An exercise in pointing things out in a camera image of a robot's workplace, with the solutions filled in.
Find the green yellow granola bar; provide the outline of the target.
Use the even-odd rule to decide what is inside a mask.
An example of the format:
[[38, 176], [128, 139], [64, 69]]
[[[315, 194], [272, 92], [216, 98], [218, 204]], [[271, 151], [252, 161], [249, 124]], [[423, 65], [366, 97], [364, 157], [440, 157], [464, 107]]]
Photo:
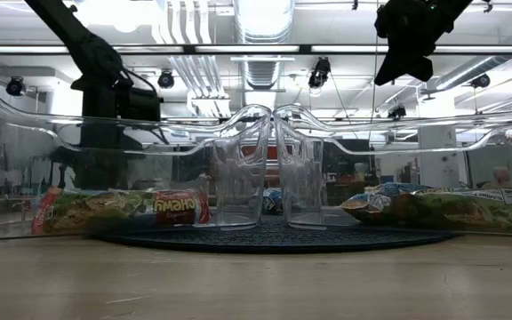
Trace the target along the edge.
[[395, 198], [390, 213], [408, 228], [512, 234], [512, 188], [415, 191]]

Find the round dark mat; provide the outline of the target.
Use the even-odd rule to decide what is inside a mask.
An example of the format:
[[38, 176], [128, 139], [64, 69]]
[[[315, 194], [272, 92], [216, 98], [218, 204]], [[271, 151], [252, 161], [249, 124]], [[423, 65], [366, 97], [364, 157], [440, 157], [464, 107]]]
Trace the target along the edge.
[[372, 228], [304, 229], [288, 226], [283, 218], [265, 215], [253, 228], [151, 228], [144, 221], [97, 231], [91, 237], [114, 244], [184, 252], [237, 254], [307, 254], [364, 252], [436, 244], [456, 233]]

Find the red cabinet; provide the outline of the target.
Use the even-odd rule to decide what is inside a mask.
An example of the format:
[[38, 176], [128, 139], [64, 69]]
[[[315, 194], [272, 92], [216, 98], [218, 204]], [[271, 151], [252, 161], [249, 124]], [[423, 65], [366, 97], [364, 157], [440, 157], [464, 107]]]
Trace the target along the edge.
[[[288, 146], [288, 153], [292, 153], [293, 146]], [[257, 151], [257, 146], [243, 145], [241, 152], [243, 156], [250, 156]], [[280, 174], [279, 174], [279, 153], [276, 143], [268, 144], [267, 159], [266, 159], [266, 171], [265, 171], [265, 188], [280, 188]]]

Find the blue orange granola bar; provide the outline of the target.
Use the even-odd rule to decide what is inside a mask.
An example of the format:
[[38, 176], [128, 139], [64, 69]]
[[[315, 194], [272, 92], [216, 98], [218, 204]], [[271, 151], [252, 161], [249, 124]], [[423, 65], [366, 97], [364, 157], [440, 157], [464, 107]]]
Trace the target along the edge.
[[392, 199], [379, 193], [356, 194], [344, 201], [340, 208], [353, 218], [373, 222], [389, 212]]

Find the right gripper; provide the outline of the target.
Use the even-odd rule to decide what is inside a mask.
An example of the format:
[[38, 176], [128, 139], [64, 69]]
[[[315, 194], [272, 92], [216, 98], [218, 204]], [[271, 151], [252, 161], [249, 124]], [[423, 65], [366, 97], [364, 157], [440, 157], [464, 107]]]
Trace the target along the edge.
[[[422, 82], [434, 75], [428, 56], [443, 33], [451, 33], [454, 21], [472, 0], [388, 0], [377, 10], [377, 36], [388, 40], [388, 52], [374, 79], [378, 86], [405, 74]], [[406, 39], [421, 40], [408, 42]]]

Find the silver ventilation duct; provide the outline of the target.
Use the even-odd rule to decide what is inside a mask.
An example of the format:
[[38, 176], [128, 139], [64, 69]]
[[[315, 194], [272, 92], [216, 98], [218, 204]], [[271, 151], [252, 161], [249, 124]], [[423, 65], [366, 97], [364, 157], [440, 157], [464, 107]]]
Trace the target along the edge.
[[[236, 40], [241, 44], [286, 44], [291, 37], [295, 0], [234, 0]], [[247, 61], [243, 76], [250, 88], [272, 89], [280, 61]]]

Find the black beam with light strips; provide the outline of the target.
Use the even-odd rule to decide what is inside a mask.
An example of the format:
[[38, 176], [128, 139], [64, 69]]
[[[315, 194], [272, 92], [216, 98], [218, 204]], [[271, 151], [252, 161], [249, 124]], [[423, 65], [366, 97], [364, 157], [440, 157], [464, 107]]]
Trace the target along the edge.
[[[375, 55], [386, 54], [383, 44], [152, 44], [116, 45], [121, 55]], [[62, 45], [0, 44], [0, 55], [67, 55]], [[509, 45], [438, 45], [435, 55], [512, 55]]]

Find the green red-ended granola bar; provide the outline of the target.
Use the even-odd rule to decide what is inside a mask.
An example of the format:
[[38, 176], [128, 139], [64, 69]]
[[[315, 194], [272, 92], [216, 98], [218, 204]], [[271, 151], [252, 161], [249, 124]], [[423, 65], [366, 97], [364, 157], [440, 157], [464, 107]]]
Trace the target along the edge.
[[40, 199], [31, 233], [87, 232], [144, 220], [155, 227], [207, 225], [207, 195], [194, 188], [161, 190], [67, 190], [51, 187]]

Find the black cabinet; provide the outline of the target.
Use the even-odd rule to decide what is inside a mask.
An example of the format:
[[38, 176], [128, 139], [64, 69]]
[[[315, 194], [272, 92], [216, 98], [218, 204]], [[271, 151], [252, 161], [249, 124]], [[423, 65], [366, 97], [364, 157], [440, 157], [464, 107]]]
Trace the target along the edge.
[[332, 203], [343, 202], [380, 182], [374, 156], [350, 155], [333, 142], [324, 143], [322, 171]]

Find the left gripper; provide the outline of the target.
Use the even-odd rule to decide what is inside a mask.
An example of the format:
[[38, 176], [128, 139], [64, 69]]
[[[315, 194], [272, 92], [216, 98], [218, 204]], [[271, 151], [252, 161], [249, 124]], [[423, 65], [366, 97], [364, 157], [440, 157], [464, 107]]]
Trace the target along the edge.
[[[118, 114], [116, 96], [134, 87], [133, 82], [93, 84], [89, 79], [77, 79], [71, 87], [83, 93], [84, 120], [79, 125], [80, 142], [56, 148], [51, 153], [51, 160], [77, 166], [76, 186], [80, 189], [128, 189], [124, 163], [146, 157], [141, 144], [124, 134], [125, 129], [137, 129], [139, 122], [144, 120], [124, 119]], [[111, 165], [101, 170], [93, 166], [98, 164]]]

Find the person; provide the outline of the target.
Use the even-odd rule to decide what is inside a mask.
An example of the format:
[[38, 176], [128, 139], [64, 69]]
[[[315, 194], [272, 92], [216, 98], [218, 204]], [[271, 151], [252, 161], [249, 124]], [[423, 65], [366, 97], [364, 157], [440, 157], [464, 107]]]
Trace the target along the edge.
[[512, 179], [506, 166], [497, 166], [492, 169], [492, 180], [485, 182], [482, 188], [512, 188]]

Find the white building column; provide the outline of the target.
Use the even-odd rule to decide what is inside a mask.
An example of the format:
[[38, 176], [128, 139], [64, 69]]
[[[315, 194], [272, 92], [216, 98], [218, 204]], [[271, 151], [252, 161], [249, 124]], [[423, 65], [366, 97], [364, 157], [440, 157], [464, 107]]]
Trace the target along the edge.
[[[73, 91], [69, 86], [60, 86], [55, 88], [53, 92], [47, 93], [47, 107], [48, 113], [52, 115], [59, 116], [81, 116], [82, 115], [82, 104], [83, 104], [83, 94], [79, 91]], [[80, 127], [77, 127], [74, 123], [58, 123], [53, 124], [55, 127], [55, 131], [58, 132], [59, 136], [64, 139], [64, 141], [70, 144], [79, 144], [80, 142]], [[51, 158], [45, 158], [47, 169], [48, 166], [52, 163]], [[54, 163], [53, 170], [54, 173], [60, 173], [58, 163]], [[65, 183], [66, 185], [72, 185], [75, 181], [76, 174], [74, 173], [74, 169], [69, 166], [65, 170]], [[55, 174], [54, 178], [51, 179], [51, 182], [54, 185], [58, 185], [60, 182], [60, 177]]]
[[[454, 97], [448, 92], [422, 100], [418, 105], [420, 117], [455, 116]], [[420, 148], [455, 148], [455, 128], [450, 125], [432, 125], [419, 128]], [[433, 188], [456, 188], [459, 186], [459, 164], [456, 152], [428, 152], [419, 156], [420, 183]]]

